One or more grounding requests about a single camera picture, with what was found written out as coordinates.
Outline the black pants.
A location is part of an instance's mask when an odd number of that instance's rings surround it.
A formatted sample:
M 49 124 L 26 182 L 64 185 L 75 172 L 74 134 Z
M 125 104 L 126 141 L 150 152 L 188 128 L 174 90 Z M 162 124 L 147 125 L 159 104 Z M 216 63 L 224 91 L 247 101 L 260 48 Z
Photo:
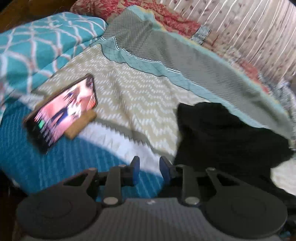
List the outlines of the black pants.
M 276 187 L 271 169 L 294 154 L 289 141 L 267 129 L 255 128 L 219 103 L 180 103 L 177 123 L 181 141 L 175 164 L 197 171 L 212 167 L 278 197 L 295 208 L 295 196 Z

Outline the wooden phone stand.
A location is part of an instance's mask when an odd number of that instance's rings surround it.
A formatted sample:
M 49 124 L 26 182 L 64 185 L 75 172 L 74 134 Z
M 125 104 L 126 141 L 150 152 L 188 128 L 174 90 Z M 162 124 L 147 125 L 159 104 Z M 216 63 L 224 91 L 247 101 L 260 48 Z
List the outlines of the wooden phone stand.
M 65 134 L 73 139 L 96 117 L 92 110 L 97 105 L 95 94 L 60 94 L 37 110 L 33 123 L 48 144 Z

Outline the smartphone with lit screen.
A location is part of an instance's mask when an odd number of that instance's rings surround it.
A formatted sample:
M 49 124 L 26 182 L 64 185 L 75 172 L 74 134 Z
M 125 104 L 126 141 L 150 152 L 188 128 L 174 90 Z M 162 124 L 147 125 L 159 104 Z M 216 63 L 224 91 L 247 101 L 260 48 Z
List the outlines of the smartphone with lit screen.
M 96 106 L 94 77 L 88 73 L 49 96 L 23 124 L 33 144 L 45 153 L 76 120 Z

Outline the patterned grey teal bedsheet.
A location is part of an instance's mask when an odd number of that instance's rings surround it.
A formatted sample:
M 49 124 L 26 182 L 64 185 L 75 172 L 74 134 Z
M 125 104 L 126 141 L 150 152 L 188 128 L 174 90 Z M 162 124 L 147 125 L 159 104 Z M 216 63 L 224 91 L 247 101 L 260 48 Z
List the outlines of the patterned grey teal bedsheet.
M 73 139 L 65 134 L 45 153 L 24 119 L 49 96 L 86 74 L 94 77 L 96 114 Z M 283 107 L 226 61 L 201 46 L 152 29 L 126 9 L 104 34 L 30 93 L 8 98 L 1 112 L 1 170 L 27 194 L 88 168 L 107 171 L 140 157 L 139 183 L 126 197 L 156 197 L 164 186 L 159 158 L 174 159 L 181 141 L 180 103 L 219 103 L 241 121 L 289 141 L 293 127 Z

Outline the teal white lattice pillow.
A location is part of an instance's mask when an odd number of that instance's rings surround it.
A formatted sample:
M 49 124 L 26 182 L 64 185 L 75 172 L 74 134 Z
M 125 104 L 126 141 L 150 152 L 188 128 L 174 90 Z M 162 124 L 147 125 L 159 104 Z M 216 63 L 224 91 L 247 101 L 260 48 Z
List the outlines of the teal white lattice pillow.
M 42 85 L 106 29 L 101 18 L 63 12 L 1 33 L 1 112 L 9 97 Z

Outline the beige leaf curtain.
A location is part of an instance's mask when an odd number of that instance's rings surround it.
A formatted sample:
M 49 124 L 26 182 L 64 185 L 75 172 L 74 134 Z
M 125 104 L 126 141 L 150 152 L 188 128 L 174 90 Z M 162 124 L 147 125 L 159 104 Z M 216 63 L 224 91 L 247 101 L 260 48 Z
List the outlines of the beige leaf curtain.
M 295 75 L 295 4 L 291 1 L 159 1 L 208 26 L 267 79 Z

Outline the red floral quilt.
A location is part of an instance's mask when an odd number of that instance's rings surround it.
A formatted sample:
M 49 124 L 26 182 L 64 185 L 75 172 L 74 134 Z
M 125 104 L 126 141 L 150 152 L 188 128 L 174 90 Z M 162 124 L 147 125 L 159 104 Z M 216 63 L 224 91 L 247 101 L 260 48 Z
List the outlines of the red floral quilt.
M 185 20 L 179 13 L 174 13 L 167 6 L 158 4 L 156 1 L 76 1 L 71 6 L 70 12 L 83 16 L 97 16 L 111 23 L 126 9 L 133 10 L 143 21 L 151 23 L 153 30 L 171 34 L 186 44 L 201 45 L 214 52 L 255 82 L 264 92 L 271 94 L 271 87 L 259 70 L 225 40 L 219 40 L 221 36 L 219 33 L 206 25 Z

